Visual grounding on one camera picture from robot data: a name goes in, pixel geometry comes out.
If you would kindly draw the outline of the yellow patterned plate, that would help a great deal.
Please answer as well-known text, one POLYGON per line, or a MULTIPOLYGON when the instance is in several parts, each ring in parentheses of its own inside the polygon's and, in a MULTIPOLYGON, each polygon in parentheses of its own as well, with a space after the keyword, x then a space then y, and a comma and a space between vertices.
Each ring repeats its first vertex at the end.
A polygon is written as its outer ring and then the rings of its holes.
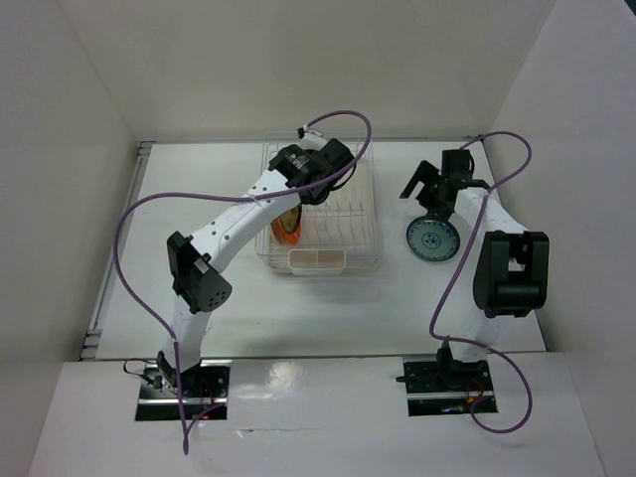
POLYGON ((297 205, 294 208, 284 212, 278 217, 278 222, 282 231, 287 235, 294 235, 301 224, 302 206, 297 205))

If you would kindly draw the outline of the blue patterned plate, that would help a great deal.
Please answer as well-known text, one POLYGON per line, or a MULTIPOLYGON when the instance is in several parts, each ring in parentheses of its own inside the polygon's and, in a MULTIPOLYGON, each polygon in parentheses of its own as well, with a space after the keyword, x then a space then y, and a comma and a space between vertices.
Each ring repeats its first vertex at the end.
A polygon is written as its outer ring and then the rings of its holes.
POLYGON ((460 236, 453 224, 427 217, 414 219, 406 228, 405 239, 418 258, 429 262, 447 261, 460 248, 460 236))

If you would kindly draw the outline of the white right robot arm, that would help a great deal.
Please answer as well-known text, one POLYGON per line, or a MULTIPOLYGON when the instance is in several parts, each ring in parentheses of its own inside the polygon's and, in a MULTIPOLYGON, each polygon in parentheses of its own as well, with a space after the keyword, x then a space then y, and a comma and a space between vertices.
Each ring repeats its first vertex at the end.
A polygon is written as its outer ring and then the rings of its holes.
POLYGON ((547 300, 550 241, 516 222, 490 194, 487 182, 473 176, 474 161, 466 149, 442 153, 439 167, 422 161, 401 192, 414 197, 425 215, 411 221, 406 243, 420 259, 444 262, 459 250, 479 248, 472 294, 480 315, 457 339, 445 337, 436 352, 435 378, 449 391, 458 390, 485 370, 487 350, 516 318, 544 306, 547 300), (458 216, 472 232, 462 246, 458 216))

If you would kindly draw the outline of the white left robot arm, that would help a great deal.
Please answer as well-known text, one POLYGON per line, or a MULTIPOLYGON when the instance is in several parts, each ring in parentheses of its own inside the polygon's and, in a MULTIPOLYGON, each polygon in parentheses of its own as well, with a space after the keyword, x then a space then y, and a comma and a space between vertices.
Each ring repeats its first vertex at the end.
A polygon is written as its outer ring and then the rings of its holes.
POLYGON ((167 240, 175 292, 171 327, 176 335, 158 354, 162 385, 175 397, 189 395, 198 382, 201 346, 211 314, 231 296, 223 272, 237 253, 274 219, 299 205, 324 202, 334 181, 298 193, 296 189, 343 170, 354 160, 341 141, 307 132, 280 149, 245 193, 203 228, 167 240))

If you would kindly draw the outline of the beige cutlery holder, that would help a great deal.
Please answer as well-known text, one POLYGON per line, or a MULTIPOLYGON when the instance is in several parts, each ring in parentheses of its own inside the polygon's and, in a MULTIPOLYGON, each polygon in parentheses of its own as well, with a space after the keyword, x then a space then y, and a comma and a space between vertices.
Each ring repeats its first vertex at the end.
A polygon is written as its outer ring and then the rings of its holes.
POLYGON ((288 253, 289 269, 297 276, 340 274, 346 263, 342 249, 292 249, 288 253))

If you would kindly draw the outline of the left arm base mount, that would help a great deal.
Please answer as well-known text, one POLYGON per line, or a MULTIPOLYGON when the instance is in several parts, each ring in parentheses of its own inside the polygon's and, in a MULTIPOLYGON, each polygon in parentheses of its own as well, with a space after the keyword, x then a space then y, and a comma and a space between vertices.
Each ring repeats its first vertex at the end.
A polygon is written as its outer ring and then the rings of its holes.
MULTIPOLYGON (((122 371, 141 381, 136 405, 136 421, 172 421, 180 419, 177 390, 166 380, 155 362, 126 360, 122 371)), ((204 360, 194 379, 183 391, 185 418, 201 412, 203 420, 225 420, 228 413, 231 362, 204 360)))

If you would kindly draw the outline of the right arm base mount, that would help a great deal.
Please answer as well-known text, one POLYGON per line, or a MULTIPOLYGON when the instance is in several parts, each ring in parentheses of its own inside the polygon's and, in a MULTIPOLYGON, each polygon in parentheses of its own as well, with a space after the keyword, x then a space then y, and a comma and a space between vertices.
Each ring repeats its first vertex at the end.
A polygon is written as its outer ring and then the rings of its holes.
POLYGON ((409 416, 497 413, 490 369, 485 361, 451 364, 441 358, 406 359, 395 381, 404 386, 409 416))

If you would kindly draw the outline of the orange plate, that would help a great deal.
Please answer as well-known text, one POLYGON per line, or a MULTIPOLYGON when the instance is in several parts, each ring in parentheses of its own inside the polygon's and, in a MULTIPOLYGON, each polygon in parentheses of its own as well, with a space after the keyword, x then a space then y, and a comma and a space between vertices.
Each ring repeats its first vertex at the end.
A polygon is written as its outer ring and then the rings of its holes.
POLYGON ((280 244, 298 245, 302 235, 302 227, 298 226, 295 232, 286 232, 280 222, 272 222, 270 224, 271 232, 275 240, 280 244))

